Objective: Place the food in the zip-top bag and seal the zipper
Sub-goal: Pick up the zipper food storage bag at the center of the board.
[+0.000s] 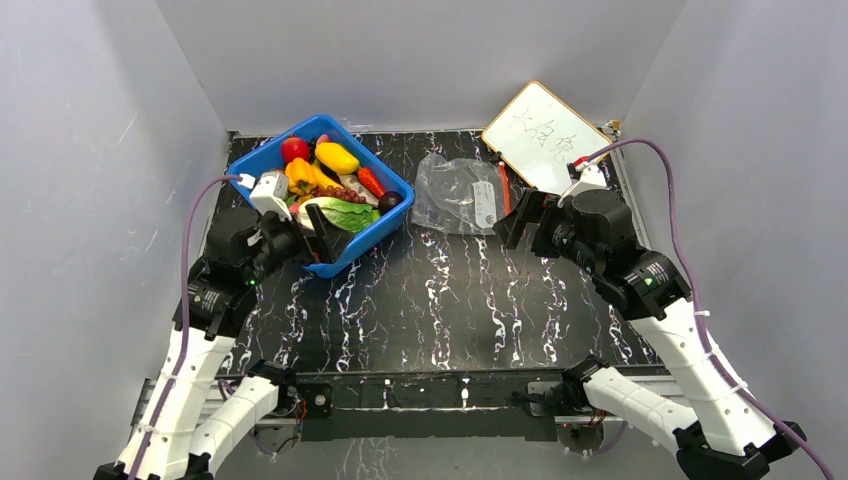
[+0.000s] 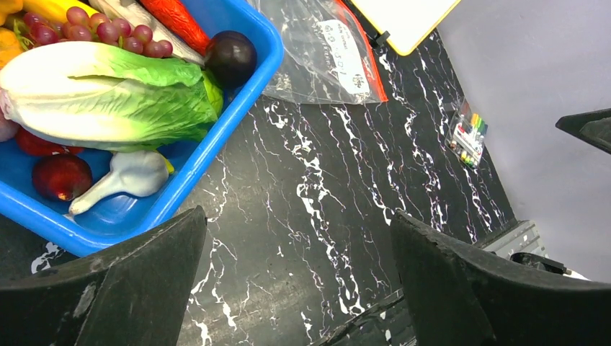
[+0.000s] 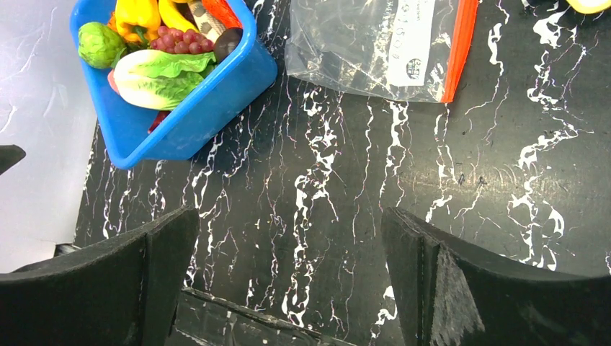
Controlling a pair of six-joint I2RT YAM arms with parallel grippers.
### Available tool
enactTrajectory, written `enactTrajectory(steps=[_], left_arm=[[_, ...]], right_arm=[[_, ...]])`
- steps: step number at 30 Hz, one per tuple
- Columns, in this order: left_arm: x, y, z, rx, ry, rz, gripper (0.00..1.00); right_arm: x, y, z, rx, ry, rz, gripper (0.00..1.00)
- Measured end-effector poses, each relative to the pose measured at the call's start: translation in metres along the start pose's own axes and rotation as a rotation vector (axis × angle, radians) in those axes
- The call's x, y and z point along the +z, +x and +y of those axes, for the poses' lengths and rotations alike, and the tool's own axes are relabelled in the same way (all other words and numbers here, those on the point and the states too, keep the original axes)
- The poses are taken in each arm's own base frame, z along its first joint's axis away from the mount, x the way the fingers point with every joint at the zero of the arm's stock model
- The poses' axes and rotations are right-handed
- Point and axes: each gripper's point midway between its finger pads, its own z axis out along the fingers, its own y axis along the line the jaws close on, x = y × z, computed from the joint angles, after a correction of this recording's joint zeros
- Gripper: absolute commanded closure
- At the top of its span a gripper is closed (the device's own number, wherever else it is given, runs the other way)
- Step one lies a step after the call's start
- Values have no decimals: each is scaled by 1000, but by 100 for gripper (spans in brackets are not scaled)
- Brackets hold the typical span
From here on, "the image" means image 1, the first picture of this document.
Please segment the green toy lettuce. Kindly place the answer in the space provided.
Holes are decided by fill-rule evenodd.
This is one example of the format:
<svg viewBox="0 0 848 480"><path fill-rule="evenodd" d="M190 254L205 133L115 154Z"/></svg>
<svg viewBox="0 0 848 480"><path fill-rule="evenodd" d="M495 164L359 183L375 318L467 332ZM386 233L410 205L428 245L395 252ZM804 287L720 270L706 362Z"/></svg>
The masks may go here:
<svg viewBox="0 0 848 480"><path fill-rule="evenodd" d="M358 234L381 217L379 211L367 203L351 203L333 197L317 197L298 207L297 220L304 228L313 230L306 208L317 206L326 219L338 228Z"/></svg>

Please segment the clear zip top bag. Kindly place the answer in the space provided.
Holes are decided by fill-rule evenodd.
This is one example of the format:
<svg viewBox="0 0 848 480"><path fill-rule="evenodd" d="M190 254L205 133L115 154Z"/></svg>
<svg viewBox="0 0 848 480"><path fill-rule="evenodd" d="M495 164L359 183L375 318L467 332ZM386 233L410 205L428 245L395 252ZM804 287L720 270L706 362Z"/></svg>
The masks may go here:
<svg viewBox="0 0 848 480"><path fill-rule="evenodd" d="M487 161L430 153L418 164L410 221L451 235L494 233L511 208L505 168Z"/></svg>

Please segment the yellow toy mango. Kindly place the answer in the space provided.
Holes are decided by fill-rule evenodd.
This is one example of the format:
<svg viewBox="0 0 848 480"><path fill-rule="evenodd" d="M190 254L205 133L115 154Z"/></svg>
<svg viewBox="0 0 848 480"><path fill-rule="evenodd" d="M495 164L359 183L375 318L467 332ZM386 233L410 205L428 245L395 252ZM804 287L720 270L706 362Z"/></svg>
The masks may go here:
<svg viewBox="0 0 848 480"><path fill-rule="evenodd" d="M335 142L317 144L315 156L324 166L339 175L350 175L360 168L359 160Z"/></svg>

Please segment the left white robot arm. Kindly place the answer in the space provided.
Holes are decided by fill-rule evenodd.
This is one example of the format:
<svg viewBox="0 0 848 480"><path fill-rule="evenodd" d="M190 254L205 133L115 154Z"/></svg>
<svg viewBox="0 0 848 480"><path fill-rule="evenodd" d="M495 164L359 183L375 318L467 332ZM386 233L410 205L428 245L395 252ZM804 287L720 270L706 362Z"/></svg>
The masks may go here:
<svg viewBox="0 0 848 480"><path fill-rule="evenodd" d="M309 226L289 210L223 211L207 234L204 254L181 272L179 314L152 396L126 447L98 467L98 479L212 479L242 438L267 414L297 407L292 370L261 360L207 419L213 382L256 303L256 288L289 262L335 260L353 233L312 205Z"/></svg>

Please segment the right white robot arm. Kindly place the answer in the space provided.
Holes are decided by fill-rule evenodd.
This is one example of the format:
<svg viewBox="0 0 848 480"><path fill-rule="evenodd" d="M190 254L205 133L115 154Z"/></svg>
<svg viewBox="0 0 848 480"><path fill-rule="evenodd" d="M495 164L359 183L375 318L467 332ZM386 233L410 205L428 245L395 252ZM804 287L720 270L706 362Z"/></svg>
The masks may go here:
<svg viewBox="0 0 848 480"><path fill-rule="evenodd" d="M690 479L759 479L804 438L795 423L779 424L728 383L714 366L721 353L701 339L691 290L665 255L643 247L629 206L608 190L557 197L528 190L494 231L515 248L535 224L532 252L564 258L585 271L596 292L660 355L683 403L629 380L589 356L562 375L565 405L620 417L670 451Z"/></svg>

